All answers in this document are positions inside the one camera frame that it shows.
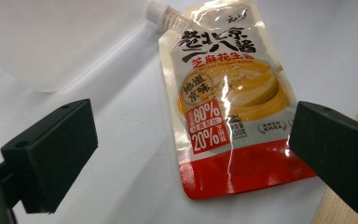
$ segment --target sauce pouch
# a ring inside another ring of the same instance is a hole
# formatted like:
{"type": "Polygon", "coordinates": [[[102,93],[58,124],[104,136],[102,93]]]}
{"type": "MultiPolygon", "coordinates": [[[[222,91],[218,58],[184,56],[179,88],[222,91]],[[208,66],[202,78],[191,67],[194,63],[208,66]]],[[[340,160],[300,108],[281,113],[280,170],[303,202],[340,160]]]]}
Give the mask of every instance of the sauce pouch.
{"type": "Polygon", "coordinates": [[[315,176],[287,146],[296,99],[249,0],[149,4],[168,31],[159,52],[183,188],[190,199],[315,176]]]}

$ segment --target peanut butter bowl image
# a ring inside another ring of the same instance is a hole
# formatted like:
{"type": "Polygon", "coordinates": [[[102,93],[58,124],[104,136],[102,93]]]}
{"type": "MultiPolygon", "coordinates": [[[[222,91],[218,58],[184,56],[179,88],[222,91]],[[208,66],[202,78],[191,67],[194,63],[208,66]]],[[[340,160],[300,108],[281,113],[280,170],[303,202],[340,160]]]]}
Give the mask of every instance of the peanut butter bowl image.
{"type": "Polygon", "coordinates": [[[254,59],[196,68],[182,84],[178,110],[184,115],[213,99],[228,121],[262,119],[291,104],[273,67],[254,59]]]}

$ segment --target white surface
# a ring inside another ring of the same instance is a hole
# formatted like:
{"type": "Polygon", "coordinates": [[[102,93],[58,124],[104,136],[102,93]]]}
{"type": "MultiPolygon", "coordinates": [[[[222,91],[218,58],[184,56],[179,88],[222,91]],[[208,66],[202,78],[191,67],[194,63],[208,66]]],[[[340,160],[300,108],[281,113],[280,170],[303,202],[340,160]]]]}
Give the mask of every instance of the white surface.
{"type": "MultiPolygon", "coordinates": [[[[183,10],[194,2],[163,3],[183,10]]],[[[256,2],[297,98],[354,118],[358,1],[256,2]]],[[[83,98],[91,99],[99,136],[56,213],[26,215],[18,203],[19,223],[310,223],[325,189],[318,178],[211,200],[185,196],[158,57],[162,32],[155,28],[141,24],[66,91],[30,91],[0,68],[0,147],[55,108],[83,98]]]]}

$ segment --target wooden board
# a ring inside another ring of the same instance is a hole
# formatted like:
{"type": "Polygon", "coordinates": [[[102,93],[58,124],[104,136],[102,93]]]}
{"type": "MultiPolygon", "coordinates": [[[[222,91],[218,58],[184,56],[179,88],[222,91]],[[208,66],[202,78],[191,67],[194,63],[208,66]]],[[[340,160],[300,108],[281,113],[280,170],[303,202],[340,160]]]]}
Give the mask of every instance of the wooden board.
{"type": "Polygon", "coordinates": [[[358,214],[349,208],[330,188],[326,190],[312,224],[358,224],[358,214]]]}

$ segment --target white plastic cap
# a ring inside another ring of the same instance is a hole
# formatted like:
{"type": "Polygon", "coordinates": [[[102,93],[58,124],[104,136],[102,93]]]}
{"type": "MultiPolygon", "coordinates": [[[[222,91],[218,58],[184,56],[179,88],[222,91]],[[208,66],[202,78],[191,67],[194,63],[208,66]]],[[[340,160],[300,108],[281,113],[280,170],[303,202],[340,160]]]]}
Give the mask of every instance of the white plastic cap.
{"type": "Polygon", "coordinates": [[[165,11],[169,6],[151,1],[147,4],[146,19],[155,23],[158,27],[164,27],[165,11]]]}

